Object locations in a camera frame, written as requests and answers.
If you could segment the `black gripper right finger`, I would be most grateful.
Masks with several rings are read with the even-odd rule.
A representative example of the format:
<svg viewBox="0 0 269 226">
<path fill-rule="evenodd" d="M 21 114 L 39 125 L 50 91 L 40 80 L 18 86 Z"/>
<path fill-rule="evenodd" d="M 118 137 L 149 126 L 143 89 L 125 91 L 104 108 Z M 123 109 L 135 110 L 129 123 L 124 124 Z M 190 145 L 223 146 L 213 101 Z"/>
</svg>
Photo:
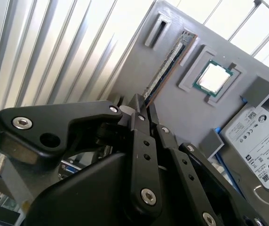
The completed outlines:
<svg viewBox="0 0 269 226">
<path fill-rule="evenodd" d="M 154 104 L 148 107 L 158 157 L 172 180 L 167 196 L 186 226 L 264 226 L 266 221 L 192 144 L 178 145 L 159 123 Z"/>
</svg>

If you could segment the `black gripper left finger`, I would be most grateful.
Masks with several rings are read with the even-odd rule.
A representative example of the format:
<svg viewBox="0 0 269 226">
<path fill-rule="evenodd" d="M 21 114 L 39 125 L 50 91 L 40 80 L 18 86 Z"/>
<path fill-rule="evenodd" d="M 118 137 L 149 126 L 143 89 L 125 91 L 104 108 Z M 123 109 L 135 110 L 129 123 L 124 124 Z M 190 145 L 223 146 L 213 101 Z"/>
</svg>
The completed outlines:
<svg viewBox="0 0 269 226">
<path fill-rule="evenodd" d="M 112 154 L 158 158 L 149 106 L 135 95 L 129 107 L 103 100 L 1 110 L 0 191 L 26 216 L 43 191 Z"/>
</svg>

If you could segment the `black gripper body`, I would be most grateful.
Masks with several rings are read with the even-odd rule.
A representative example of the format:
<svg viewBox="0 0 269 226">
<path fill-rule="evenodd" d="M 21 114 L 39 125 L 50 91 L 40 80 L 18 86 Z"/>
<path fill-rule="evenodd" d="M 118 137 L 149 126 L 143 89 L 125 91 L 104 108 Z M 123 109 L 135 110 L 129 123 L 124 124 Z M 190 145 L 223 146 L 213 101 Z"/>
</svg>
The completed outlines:
<svg viewBox="0 0 269 226">
<path fill-rule="evenodd" d="M 115 153 L 43 191 L 26 226 L 193 226 L 180 186 L 157 157 Z"/>
</svg>

